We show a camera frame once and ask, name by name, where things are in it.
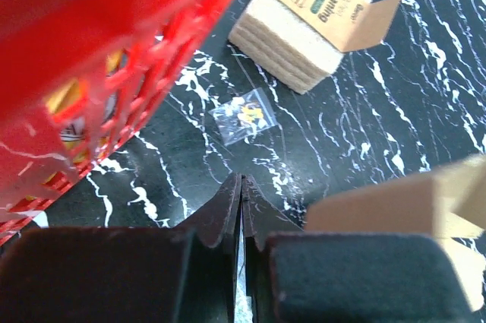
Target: black marble surface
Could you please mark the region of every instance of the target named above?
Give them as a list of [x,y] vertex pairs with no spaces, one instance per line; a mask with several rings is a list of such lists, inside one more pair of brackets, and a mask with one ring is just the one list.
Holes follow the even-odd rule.
[[[486,151],[486,0],[403,0],[385,43],[347,55],[305,96],[226,42],[248,2],[235,0],[149,125],[40,226],[174,226],[231,171],[301,223],[327,195]],[[224,147],[208,111],[255,87],[279,126]]]

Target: red plastic basket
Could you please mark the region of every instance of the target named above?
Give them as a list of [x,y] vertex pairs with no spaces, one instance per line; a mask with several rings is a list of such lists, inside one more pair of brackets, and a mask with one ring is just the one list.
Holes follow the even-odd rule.
[[[0,2],[1,245],[145,126],[231,0]],[[120,49],[126,66],[107,76]],[[44,99],[71,78],[82,96],[52,116]],[[59,134],[80,117],[83,140],[69,150]]]

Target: cleaning sponge box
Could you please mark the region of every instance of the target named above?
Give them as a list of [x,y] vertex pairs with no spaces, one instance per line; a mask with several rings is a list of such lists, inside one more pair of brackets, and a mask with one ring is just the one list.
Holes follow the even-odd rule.
[[401,0],[251,0],[229,40],[298,93],[379,44]]

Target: white sponge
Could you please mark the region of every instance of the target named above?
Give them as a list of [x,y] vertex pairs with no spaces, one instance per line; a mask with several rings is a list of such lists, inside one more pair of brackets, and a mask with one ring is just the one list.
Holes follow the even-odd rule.
[[298,93],[334,73],[344,56],[278,0],[251,0],[229,41]]

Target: small clear plastic bag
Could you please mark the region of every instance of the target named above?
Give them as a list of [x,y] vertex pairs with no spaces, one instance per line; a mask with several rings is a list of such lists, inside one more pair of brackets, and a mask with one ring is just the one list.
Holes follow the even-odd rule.
[[270,101],[258,88],[210,111],[225,146],[277,125]]

